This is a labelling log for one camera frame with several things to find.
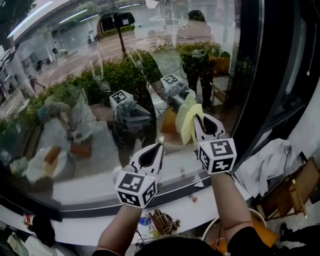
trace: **wrist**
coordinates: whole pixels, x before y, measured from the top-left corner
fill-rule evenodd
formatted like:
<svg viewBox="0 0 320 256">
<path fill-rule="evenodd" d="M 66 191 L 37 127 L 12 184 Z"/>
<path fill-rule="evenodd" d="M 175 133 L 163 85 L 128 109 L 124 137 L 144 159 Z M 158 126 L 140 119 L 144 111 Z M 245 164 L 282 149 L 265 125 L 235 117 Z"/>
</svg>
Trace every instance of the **wrist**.
<svg viewBox="0 0 320 256">
<path fill-rule="evenodd" d="M 143 210 L 142 208 L 134 207 L 127 204 L 124 204 L 122 208 L 124 208 L 127 212 L 129 212 L 132 215 L 141 215 Z"/>
<path fill-rule="evenodd" d="M 211 175 L 211 182 L 223 182 L 229 179 L 233 181 L 229 173 L 217 173 Z"/>
</svg>

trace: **forearm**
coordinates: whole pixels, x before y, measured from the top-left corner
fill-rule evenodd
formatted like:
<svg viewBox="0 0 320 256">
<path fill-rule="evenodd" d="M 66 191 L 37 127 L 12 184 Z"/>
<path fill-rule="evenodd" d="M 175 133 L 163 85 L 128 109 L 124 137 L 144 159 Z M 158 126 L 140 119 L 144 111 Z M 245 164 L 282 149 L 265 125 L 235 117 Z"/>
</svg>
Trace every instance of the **forearm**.
<svg viewBox="0 0 320 256">
<path fill-rule="evenodd" d="M 125 255 L 135 235 L 142 209 L 123 205 L 101 234 L 97 250 L 110 250 Z"/>
<path fill-rule="evenodd" d="M 225 174 L 211 176 L 215 202 L 227 242 L 240 229 L 252 227 L 249 208 L 232 178 Z"/>
</svg>

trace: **black hair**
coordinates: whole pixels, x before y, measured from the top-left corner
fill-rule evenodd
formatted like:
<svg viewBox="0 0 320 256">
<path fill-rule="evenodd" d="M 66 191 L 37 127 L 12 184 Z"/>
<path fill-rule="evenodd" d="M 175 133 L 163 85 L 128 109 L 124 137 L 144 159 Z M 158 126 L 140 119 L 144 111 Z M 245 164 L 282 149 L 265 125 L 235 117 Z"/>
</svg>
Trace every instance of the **black hair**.
<svg viewBox="0 0 320 256">
<path fill-rule="evenodd" d="M 192 10 L 188 14 L 189 20 L 206 22 L 204 14 L 200 10 Z"/>
</svg>

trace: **table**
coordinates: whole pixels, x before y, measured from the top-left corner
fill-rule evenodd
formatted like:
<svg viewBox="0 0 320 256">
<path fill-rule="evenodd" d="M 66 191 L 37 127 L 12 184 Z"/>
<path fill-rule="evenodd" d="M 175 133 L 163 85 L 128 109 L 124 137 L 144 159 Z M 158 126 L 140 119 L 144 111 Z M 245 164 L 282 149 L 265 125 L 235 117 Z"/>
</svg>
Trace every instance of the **table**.
<svg viewBox="0 0 320 256">
<path fill-rule="evenodd" d="M 251 198 L 251 195 L 236 179 L 235 185 L 239 189 L 244 200 Z M 197 197 L 197 201 L 193 202 L 192 197 Z M 192 196 L 185 196 L 178 200 L 159 205 L 157 208 L 163 213 L 169 214 L 174 220 L 181 220 L 180 227 L 176 233 L 198 227 L 218 216 L 215 196 L 211 187 L 202 189 Z M 144 216 L 149 212 L 153 213 L 153 211 L 154 208 L 145 209 L 143 210 L 142 215 Z M 57 242 L 72 245 L 96 246 L 101 233 L 110 224 L 113 218 L 114 216 L 65 218 L 62 222 L 51 221 L 51 224 L 54 228 L 55 240 Z M 32 234 L 24 226 L 22 216 L 10 211 L 2 205 L 0 205 L 0 221 L 13 228 Z M 131 243 L 135 244 L 139 239 L 140 237 L 136 233 Z"/>
</svg>

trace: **red object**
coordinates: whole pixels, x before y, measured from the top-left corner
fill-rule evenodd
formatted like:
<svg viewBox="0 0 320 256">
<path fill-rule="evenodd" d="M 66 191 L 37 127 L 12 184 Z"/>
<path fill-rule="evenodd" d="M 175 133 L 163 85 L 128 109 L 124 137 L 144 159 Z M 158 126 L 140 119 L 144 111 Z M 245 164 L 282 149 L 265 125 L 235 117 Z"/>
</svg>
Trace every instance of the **red object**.
<svg viewBox="0 0 320 256">
<path fill-rule="evenodd" d="M 29 214 L 25 214 L 24 217 L 25 217 L 25 222 L 28 223 L 28 224 L 31 224 L 30 215 Z"/>
<path fill-rule="evenodd" d="M 91 149 L 92 149 L 91 145 L 84 146 L 75 142 L 72 142 L 70 146 L 70 152 L 82 158 L 90 158 Z"/>
</svg>

